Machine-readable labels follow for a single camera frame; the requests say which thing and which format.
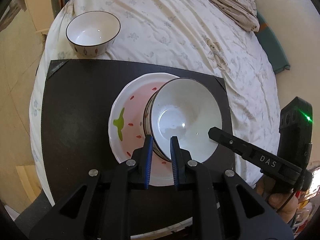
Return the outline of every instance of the green light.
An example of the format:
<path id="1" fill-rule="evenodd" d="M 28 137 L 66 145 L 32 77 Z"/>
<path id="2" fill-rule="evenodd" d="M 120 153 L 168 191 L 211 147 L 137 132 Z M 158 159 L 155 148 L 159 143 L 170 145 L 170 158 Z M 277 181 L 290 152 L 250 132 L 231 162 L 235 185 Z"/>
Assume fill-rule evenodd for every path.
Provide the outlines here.
<path id="1" fill-rule="evenodd" d="M 313 121 L 312 121 L 312 119 L 311 119 L 311 117 L 310 116 L 308 116 L 307 114 L 305 114 L 303 111 L 301 111 L 300 109 L 298 109 L 299 110 L 299 112 L 302 114 L 302 115 L 304 115 L 305 116 L 305 118 L 308 120 L 308 122 L 311 122 L 311 123 L 313 123 Z"/>

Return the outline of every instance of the finger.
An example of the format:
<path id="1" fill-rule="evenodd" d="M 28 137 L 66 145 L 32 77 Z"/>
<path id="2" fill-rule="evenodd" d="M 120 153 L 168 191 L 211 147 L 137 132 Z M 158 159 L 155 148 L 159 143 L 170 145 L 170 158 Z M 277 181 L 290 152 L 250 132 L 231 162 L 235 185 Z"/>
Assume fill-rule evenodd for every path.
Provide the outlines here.
<path id="1" fill-rule="evenodd" d="M 290 197 L 291 193 L 288 194 L 272 194 L 269 198 L 269 204 L 279 209 L 284 202 Z M 294 216 L 298 207 L 298 199 L 293 196 L 290 201 L 282 208 L 281 211 L 278 212 L 280 217 L 284 220 L 284 222 L 288 223 Z"/>
<path id="2" fill-rule="evenodd" d="M 264 191 L 264 183 L 263 183 L 263 179 L 262 178 L 258 180 L 254 190 L 256 191 L 256 193 L 258 193 L 260 196 L 262 196 L 263 191 Z"/>

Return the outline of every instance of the white plate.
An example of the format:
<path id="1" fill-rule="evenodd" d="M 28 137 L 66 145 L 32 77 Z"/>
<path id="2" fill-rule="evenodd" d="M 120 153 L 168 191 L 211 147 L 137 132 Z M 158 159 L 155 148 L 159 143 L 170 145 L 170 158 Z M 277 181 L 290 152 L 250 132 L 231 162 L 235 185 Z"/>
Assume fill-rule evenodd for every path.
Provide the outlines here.
<path id="1" fill-rule="evenodd" d="M 116 98 L 111 108 L 108 133 L 112 152 L 119 163 L 130 159 L 135 149 L 143 147 L 144 108 L 149 98 L 163 84 L 175 78 L 177 76 L 168 73 L 145 74 L 127 84 Z M 155 153 L 152 155 L 150 185 L 173 185 L 171 163 Z"/>

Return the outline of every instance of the plate rim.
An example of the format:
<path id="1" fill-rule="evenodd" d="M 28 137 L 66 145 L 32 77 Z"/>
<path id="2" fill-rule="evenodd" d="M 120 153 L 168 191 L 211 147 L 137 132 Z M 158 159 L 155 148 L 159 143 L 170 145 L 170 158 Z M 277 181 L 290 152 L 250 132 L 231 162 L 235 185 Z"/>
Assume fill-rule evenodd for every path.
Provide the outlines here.
<path id="1" fill-rule="evenodd" d="M 154 73 L 146 73 L 146 74 L 143 74 L 137 78 L 135 78 L 134 80 L 130 81 L 128 84 L 126 84 L 124 86 L 124 88 L 121 90 L 121 92 L 119 93 L 119 95 L 116 97 L 115 101 L 113 102 L 112 104 L 112 107 L 111 107 L 111 111 L 110 111 L 110 116 L 109 116 L 109 120 L 108 120 L 108 137 L 109 137 L 109 145 L 110 145 L 110 148 L 111 148 L 111 151 L 112 151 L 112 154 L 114 155 L 115 159 L 117 160 L 118 163 L 120 163 L 120 160 L 118 158 L 118 156 L 116 156 L 114 154 L 114 148 L 112 147 L 112 144 L 111 144 L 111 136 L 110 136 L 110 133 L 111 133 L 111 125 L 112 125 L 112 112 L 114 111 L 115 107 L 116 107 L 116 104 L 118 103 L 118 100 L 119 98 L 123 95 L 124 91 L 134 82 L 138 81 L 139 79 L 141 78 L 145 78 L 147 76 L 153 76 L 153 75 L 159 75 L 159 74 L 165 74 L 167 76 L 170 76 L 172 77 L 173 79 L 175 78 L 179 78 L 178 76 L 176 75 L 173 75 L 173 74 L 170 74 L 170 73 L 166 73 L 166 72 L 154 72 Z M 161 185 L 156 185 L 156 187 L 161 187 L 161 186 L 167 186 L 167 185 L 163 185 L 163 183 Z"/>

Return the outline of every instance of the floral pattern sheet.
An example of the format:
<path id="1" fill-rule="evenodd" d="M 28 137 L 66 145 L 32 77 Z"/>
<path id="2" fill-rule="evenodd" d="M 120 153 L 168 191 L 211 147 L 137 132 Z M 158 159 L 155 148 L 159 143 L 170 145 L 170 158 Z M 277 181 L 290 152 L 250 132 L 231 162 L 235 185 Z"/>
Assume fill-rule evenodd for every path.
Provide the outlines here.
<path id="1" fill-rule="evenodd" d="M 277 152 L 276 79 L 253 32 L 244 31 L 209 0 L 70 0 L 49 30 L 29 109 L 32 153 L 52 205 L 41 147 L 46 74 L 51 60 L 80 58 L 68 43 L 66 27 L 75 16 L 92 10 L 108 11 L 121 22 L 115 42 L 97 59 L 144 62 L 223 77 L 233 134 Z M 238 155 L 236 172 L 250 185 L 261 176 L 258 167 Z"/>

